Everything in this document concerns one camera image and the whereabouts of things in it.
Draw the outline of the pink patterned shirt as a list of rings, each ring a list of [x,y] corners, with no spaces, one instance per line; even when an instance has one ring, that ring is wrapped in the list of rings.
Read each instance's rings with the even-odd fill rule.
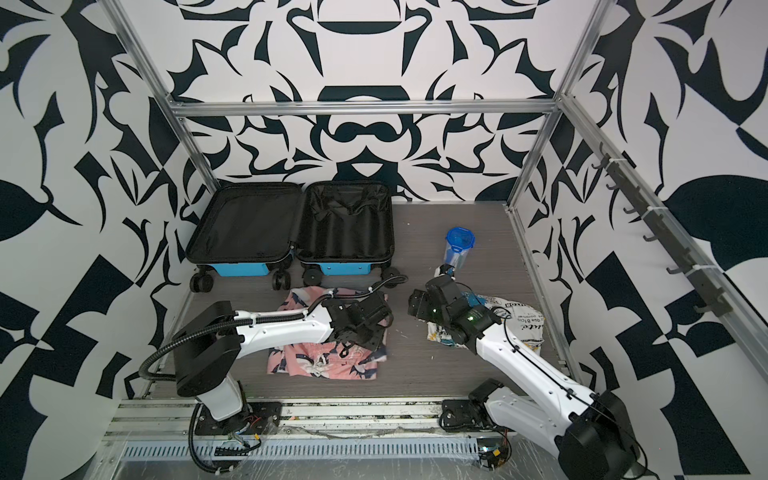
[[[292,344],[269,350],[266,372],[329,380],[373,381],[387,360],[386,336],[376,350],[343,342]]]

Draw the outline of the clear cup with blue lid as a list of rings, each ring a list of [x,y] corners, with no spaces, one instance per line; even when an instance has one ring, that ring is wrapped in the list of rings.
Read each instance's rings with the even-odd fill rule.
[[[475,244],[474,233],[464,227],[454,227],[445,236],[444,263],[460,269]]]

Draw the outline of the white blue yellow patterned shirt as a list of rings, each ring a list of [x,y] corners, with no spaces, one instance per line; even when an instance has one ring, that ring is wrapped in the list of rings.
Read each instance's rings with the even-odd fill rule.
[[[506,321],[507,330],[516,336],[536,355],[540,355],[544,344],[544,315],[530,305],[507,300],[501,297],[473,295],[464,292],[470,306],[483,305]],[[427,340],[451,348],[467,349],[466,346],[454,342],[447,330],[433,322],[427,322]]]

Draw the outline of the blue hard-shell suitcase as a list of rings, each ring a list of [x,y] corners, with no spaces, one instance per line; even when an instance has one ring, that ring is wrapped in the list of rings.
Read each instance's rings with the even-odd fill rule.
[[[186,248],[197,268],[189,289],[207,293],[218,277],[270,276],[273,289],[288,290],[294,261],[306,286],[378,268],[394,287],[402,281],[394,253],[393,203],[381,182],[231,184],[213,195]]]

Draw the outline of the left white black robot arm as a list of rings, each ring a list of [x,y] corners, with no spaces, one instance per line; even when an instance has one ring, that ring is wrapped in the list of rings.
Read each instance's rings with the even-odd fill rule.
[[[252,427],[253,410],[231,374],[237,360],[272,348],[329,341],[375,350],[393,319],[386,297],[374,291],[325,293],[307,307],[271,312],[236,310],[220,301],[150,354],[138,373],[149,382],[171,382],[179,396],[195,400],[187,432],[190,457],[200,470],[222,475],[227,467],[204,461],[195,447],[200,418],[237,442],[228,454],[248,454],[261,446],[243,436]]]

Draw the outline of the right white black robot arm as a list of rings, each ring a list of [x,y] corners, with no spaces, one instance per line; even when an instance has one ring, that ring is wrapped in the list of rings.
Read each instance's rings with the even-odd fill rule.
[[[552,454],[569,479],[627,479],[645,453],[624,402],[571,379],[516,337],[506,319],[443,274],[409,297],[409,315],[443,327],[527,393],[489,382],[474,395],[494,425]]]

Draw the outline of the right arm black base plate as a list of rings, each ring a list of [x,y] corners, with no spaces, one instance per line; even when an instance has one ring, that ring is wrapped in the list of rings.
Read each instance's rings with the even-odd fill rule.
[[[442,411],[438,426],[449,433],[511,431],[508,425],[495,422],[484,404],[468,399],[446,399],[441,403]]]

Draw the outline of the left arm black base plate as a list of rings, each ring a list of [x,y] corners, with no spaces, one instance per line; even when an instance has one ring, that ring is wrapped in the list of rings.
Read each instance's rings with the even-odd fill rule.
[[[277,401],[248,402],[244,409],[227,420],[217,421],[209,409],[199,404],[193,432],[197,436],[261,435],[280,425],[283,404]]]

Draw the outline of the aluminium frame rails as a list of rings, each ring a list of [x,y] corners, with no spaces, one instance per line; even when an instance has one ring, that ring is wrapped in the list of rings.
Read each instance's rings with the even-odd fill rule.
[[[219,189],[209,162],[204,158],[194,141],[190,130],[183,121],[187,117],[227,115],[378,115],[378,114],[448,114],[448,113],[542,113],[546,120],[537,134],[530,151],[533,158],[540,158],[545,141],[551,138],[561,117],[567,117],[576,131],[588,143],[590,150],[597,154],[605,152],[613,157],[624,157],[618,147],[603,133],[589,117],[586,110],[573,96],[575,75],[586,62],[588,53],[596,45],[599,30],[613,7],[611,1],[599,1],[590,13],[585,30],[578,41],[575,56],[566,70],[561,89],[551,99],[531,100],[365,100],[365,101],[299,101],[299,102],[176,102],[166,91],[158,69],[153,65],[147,48],[131,23],[128,13],[119,1],[104,1],[101,6],[113,25],[116,34],[150,92],[158,101],[173,133],[191,157],[196,171],[202,176],[210,192]],[[741,296],[740,308],[719,317],[726,330],[742,349],[747,359],[761,374],[767,373],[767,323],[758,311]]]

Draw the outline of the black wall hook rack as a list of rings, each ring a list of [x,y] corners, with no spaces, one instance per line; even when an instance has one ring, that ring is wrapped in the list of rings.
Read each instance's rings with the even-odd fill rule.
[[[649,229],[647,242],[657,242],[671,258],[670,275],[682,275],[701,297],[703,304],[696,306],[699,313],[710,312],[723,317],[740,308],[741,296],[713,261],[705,258],[690,234],[659,197],[624,157],[613,157],[605,152],[595,166],[605,171],[612,183],[608,188],[618,190],[630,206],[624,212],[639,218]]]

